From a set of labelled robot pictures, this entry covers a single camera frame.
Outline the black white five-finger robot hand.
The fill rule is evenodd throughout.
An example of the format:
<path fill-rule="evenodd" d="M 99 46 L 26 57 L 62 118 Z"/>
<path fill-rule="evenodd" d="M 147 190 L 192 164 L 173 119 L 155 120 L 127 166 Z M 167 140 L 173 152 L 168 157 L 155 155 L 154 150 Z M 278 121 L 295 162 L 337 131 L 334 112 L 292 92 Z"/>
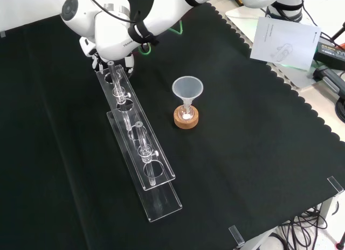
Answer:
<path fill-rule="evenodd" d="M 98 72 L 102 71 L 108 68 L 107 63 L 109 60 L 104 59 L 99 56 L 97 50 L 96 50 L 96 45 L 88 40 L 85 37 L 81 37 L 79 39 L 79 43 L 81 46 L 82 51 L 84 52 L 85 56 L 88 58 L 92 58 L 92 68 Z M 125 70 L 126 74 L 131 75 L 133 70 L 134 70 L 134 55 L 130 53 L 128 56 L 114 61 L 115 65 L 121 65 L 123 69 Z"/>

